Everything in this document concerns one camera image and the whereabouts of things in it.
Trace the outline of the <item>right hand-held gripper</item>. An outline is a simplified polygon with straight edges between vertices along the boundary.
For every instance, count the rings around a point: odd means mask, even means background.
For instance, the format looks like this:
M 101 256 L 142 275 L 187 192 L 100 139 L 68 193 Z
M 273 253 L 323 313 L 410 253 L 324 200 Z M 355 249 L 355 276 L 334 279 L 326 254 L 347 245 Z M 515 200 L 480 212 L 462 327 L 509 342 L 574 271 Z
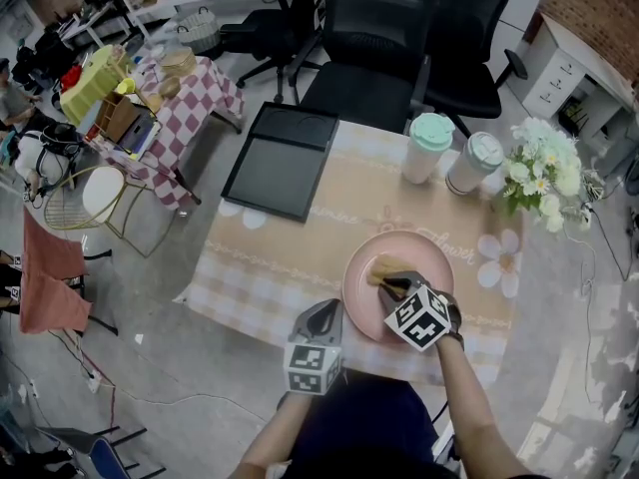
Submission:
M 418 351 L 425 351 L 451 330 L 447 303 L 415 270 L 392 272 L 382 279 L 377 295 L 384 323 Z

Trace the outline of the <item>yellow sponge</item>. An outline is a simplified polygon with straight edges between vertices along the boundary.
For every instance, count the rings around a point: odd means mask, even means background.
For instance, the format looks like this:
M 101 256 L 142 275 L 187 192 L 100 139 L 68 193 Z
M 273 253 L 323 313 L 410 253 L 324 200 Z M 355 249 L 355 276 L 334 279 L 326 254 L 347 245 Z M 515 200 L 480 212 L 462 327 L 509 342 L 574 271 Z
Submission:
M 393 255 L 382 253 L 374 259 L 369 267 L 366 281 L 371 286 L 379 286 L 384 284 L 384 279 L 391 274 L 414 269 L 415 266 L 412 263 Z

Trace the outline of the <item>pink big plate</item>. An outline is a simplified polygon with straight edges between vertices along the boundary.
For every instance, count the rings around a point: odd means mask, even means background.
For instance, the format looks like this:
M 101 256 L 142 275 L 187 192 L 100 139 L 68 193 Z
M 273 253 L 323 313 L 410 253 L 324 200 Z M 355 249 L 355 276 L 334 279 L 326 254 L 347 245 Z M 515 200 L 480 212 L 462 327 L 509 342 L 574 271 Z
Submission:
M 367 281 L 374 261 L 381 254 L 414 266 L 435 289 L 449 294 L 454 291 L 454 274 L 444 252 L 431 239 L 415 232 L 379 234 L 365 241 L 353 253 L 342 281 L 346 313 L 368 338 L 383 344 L 400 344 L 400 336 L 384 323 L 386 313 L 378 298 L 377 287 Z

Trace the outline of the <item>person's right forearm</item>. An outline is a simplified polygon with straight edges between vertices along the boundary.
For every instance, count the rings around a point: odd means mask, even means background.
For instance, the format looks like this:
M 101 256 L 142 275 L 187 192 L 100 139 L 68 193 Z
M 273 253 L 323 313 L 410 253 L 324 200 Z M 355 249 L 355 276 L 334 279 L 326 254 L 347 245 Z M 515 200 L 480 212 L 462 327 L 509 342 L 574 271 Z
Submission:
M 513 479 L 530 471 L 498 431 L 488 398 L 458 340 L 436 343 L 456 452 L 468 479 Z

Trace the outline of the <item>person's right hand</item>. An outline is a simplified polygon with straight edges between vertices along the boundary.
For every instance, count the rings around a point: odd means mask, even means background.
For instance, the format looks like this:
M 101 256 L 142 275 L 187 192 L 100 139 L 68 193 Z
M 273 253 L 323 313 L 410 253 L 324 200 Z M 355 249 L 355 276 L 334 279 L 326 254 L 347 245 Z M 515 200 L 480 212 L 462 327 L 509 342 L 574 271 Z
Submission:
M 456 299 L 446 292 L 440 293 L 438 295 L 438 298 L 445 303 L 448 313 L 450 330 L 447 336 L 454 338 L 461 345 L 461 347 L 464 347 L 464 339 L 459 332 L 462 325 L 462 316 Z

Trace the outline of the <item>person's navy shorts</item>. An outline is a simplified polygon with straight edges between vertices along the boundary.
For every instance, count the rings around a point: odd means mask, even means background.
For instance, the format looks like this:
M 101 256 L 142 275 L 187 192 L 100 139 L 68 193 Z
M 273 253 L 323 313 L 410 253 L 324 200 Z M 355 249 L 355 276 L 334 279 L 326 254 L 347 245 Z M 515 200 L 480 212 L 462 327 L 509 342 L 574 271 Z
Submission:
M 312 402 L 286 476 L 417 477 L 434 463 L 436 440 L 428 410 L 409 383 L 350 372 Z

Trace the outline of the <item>cup with mint lid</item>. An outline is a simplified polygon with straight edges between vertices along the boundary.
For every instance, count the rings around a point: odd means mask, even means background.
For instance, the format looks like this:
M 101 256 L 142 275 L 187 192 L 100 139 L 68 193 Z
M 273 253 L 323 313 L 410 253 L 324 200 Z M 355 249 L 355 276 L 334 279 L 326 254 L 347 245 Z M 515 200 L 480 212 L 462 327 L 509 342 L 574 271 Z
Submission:
M 411 183 L 425 183 L 453 140 L 455 125 L 446 116 L 422 113 L 410 124 L 402 174 Z

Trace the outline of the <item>white flower bouquet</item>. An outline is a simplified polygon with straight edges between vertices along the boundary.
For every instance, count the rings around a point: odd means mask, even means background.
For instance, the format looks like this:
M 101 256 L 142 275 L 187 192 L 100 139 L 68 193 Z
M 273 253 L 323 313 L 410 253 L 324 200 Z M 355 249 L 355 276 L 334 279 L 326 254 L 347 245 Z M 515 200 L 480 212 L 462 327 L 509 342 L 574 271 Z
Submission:
M 584 167 L 577 139 L 545 120 L 528 117 L 511 128 L 515 146 L 503 163 L 500 200 L 509 214 L 531 212 L 552 234 L 580 224 L 580 208 L 602 199 L 599 174 Z

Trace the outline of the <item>black folding chair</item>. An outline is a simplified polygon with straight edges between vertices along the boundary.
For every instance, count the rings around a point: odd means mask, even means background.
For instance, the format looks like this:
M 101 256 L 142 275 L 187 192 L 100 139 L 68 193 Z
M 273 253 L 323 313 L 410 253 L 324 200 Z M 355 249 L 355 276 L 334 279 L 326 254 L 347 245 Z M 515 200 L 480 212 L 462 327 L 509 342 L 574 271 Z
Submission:
M 97 260 L 97 259 L 100 259 L 100 258 L 111 257 L 112 255 L 113 255 L 113 251 L 111 249 L 107 249 L 106 251 L 103 251 L 103 252 L 98 253 L 98 254 L 85 255 L 84 256 L 84 260 L 85 261 L 92 261 L 92 260 Z M 71 287 L 74 291 L 76 291 L 83 300 L 86 300 L 86 298 L 85 298 L 86 285 L 85 285 L 85 280 L 84 280 L 84 276 L 83 275 L 79 275 L 79 276 L 73 277 L 71 279 L 66 279 L 65 282 L 67 283 L 67 285 L 69 287 Z M 100 318 L 98 318 L 98 317 L 96 317 L 96 316 L 94 316 L 92 314 L 89 314 L 88 319 L 90 321 L 93 321 L 93 322 L 97 323 L 98 325 L 102 326 L 103 328 L 105 328 L 106 330 L 108 330 L 109 332 L 114 334 L 115 336 L 119 335 L 119 330 L 118 330 L 117 327 L 106 323 L 102 319 L 100 319 Z

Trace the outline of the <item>blue chair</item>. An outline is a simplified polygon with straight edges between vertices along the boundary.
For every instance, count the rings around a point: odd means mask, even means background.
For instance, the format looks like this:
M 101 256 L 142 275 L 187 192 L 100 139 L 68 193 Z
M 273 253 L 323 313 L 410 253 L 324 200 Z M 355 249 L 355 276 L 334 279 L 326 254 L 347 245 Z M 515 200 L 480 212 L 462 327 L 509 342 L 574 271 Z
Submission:
M 97 433 L 88 433 L 75 428 L 36 428 L 47 438 L 87 456 L 102 479 L 155 479 L 167 471 L 166 467 L 161 466 L 139 478 L 132 477 L 131 471 L 139 467 L 140 464 L 136 462 L 125 465 L 118 454 L 117 447 L 142 436 L 147 432 L 147 429 L 143 427 L 115 441 L 107 438 L 109 434 L 119 429 L 119 426 L 113 426 Z

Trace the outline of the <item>black mesh office chair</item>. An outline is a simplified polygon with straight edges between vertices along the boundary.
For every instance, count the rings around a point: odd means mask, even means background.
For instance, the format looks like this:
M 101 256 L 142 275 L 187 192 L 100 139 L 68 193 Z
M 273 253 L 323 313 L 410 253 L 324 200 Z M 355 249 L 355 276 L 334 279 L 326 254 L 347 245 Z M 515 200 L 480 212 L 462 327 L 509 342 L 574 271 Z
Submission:
M 320 32 L 307 40 L 289 68 L 297 85 L 304 59 L 317 46 L 319 67 L 296 104 L 341 120 L 402 133 L 425 93 L 425 52 L 439 0 L 326 0 Z

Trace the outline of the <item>pink checked tablecloth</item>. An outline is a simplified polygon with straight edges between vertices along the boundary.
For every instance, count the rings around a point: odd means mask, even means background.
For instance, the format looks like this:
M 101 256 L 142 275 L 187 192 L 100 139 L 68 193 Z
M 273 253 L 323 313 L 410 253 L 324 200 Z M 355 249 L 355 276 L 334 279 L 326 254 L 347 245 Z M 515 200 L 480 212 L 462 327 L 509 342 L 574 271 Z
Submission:
M 108 164 L 142 181 L 166 208 L 177 210 L 194 196 L 176 178 L 189 142 L 210 117 L 219 115 L 239 124 L 244 105 L 244 94 L 237 85 L 213 60 L 198 56 L 192 73 L 180 79 L 178 94 L 164 101 L 156 113 L 161 128 L 140 158 L 132 158 L 101 135 L 90 147 Z

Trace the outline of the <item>pink cloth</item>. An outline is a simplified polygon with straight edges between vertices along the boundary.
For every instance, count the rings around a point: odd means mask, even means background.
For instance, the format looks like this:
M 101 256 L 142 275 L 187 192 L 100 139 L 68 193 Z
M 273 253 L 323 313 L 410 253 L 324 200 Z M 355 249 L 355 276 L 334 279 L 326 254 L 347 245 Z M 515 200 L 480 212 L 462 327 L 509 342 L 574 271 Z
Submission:
M 27 209 L 23 218 L 21 331 L 84 331 L 92 303 L 67 284 L 87 273 L 81 244 L 48 233 Z

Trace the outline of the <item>cardboard box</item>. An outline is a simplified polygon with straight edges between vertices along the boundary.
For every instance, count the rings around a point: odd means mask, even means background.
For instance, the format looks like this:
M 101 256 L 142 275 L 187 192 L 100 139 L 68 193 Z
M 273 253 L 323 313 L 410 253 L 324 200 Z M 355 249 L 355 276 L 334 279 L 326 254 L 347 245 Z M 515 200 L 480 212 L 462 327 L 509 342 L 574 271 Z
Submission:
M 144 107 L 126 95 L 111 92 L 103 100 L 95 120 L 99 132 L 116 144 L 131 147 L 144 131 Z

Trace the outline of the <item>grey woven basket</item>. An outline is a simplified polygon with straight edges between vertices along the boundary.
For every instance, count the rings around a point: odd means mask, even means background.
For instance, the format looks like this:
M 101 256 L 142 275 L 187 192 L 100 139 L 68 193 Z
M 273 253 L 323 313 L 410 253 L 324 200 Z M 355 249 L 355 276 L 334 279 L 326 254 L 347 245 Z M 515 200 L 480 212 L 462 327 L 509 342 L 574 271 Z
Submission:
M 176 31 L 179 42 L 196 55 L 214 50 L 221 43 L 217 18 L 204 6 L 180 21 Z

